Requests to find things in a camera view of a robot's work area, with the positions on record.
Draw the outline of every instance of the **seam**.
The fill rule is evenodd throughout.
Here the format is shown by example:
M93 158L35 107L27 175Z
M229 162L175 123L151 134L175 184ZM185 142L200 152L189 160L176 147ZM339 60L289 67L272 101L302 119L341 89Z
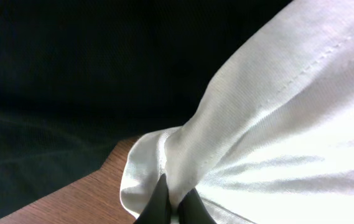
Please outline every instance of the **seam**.
M347 43L348 41L352 40L352 37L354 36L354 33L346 38L344 38L344 40L342 40L341 42L335 44L332 46L331 49L325 51L324 53L322 53L320 55L320 57L316 60L314 60L313 62L310 63L310 65L308 65L307 67L305 67L305 69L303 69L299 74L297 74L295 77L293 77L291 80L289 80L282 88L280 88L274 95L273 97L268 98L264 103L261 103L258 107L257 110L263 108L264 106L268 105L268 103L277 98L285 89L287 89L287 87L289 87L292 83L294 83L299 77L301 77L302 75L305 75L311 68L314 67L314 65L317 65L318 63L320 63L322 60L324 60L325 58L327 58L331 53L333 53L334 51L338 50L343 44Z

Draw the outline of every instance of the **white shirt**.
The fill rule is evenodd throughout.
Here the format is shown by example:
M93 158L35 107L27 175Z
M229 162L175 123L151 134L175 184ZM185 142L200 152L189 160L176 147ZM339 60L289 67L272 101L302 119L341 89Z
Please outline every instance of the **white shirt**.
M135 217L162 173L217 223L354 223L354 1L290 3L225 62L182 127L131 149Z

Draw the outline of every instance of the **clothing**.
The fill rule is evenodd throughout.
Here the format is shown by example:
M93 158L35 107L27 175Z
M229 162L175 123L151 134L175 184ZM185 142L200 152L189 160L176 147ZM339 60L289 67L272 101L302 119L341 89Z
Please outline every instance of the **clothing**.
M121 202L138 216L162 173L217 223L354 222L354 2L290 3L217 71L182 127L129 153Z
M0 218L184 124L288 2L0 0Z

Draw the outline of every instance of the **black cloth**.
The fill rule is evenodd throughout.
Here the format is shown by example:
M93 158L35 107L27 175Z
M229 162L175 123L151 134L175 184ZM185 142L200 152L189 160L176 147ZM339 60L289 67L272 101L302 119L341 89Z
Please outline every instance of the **black cloth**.
M184 124L290 0L0 0L0 218Z

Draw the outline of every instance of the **brown wood surface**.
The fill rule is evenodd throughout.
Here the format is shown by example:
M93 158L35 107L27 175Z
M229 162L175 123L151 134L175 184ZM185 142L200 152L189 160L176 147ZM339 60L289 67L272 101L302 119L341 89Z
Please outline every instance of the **brown wood surface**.
M102 168L0 219L0 224L108 224L135 220L120 204L121 176L137 138L120 141Z

